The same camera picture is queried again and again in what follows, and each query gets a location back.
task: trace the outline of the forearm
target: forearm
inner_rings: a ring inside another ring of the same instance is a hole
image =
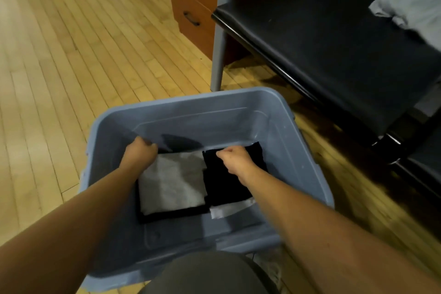
[[[323,293],[439,293],[439,285],[345,217],[253,168],[240,177]]]
[[[0,292],[75,293],[136,178],[113,171],[0,247]]]

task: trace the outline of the blue plastic tub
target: blue plastic tub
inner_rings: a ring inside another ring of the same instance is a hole
[[[136,135],[173,152],[259,141],[269,173],[334,207],[329,186],[290,108],[272,89],[215,92],[109,109],[91,128],[80,191],[117,168]],[[224,219],[202,214],[141,225],[132,191],[82,286],[106,291],[147,281],[174,258],[193,251],[248,253],[279,243],[257,205]]]

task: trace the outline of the drawer handle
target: drawer handle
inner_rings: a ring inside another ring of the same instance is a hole
[[[199,26],[199,25],[201,24],[199,21],[196,21],[196,20],[193,20],[193,19],[192,19],[192,16],[191,16],[190,12],[184,11],[183,14],[184,14],[185,18],[186,18],[188,21],[190,21],[190,23],[191,23],[193,26],[197,27],[197,26]]]

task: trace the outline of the person's left arm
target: person's left arm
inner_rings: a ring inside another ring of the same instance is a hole
[[[157,157],[139,136],[118,169],[0,247],[0,293],[76,293],[138,176]]]

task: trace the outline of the black chair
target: black chair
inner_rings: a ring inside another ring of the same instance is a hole
[[[375,17],[372,1],[233,0],[218,6],[212,90],[220,89],[227,33],[361,144],[395,167],[409,167],[414,160],[403,158],[441,106],[431,113],[418,108],[430,91],[441,98],[441,53],[414,32]]]

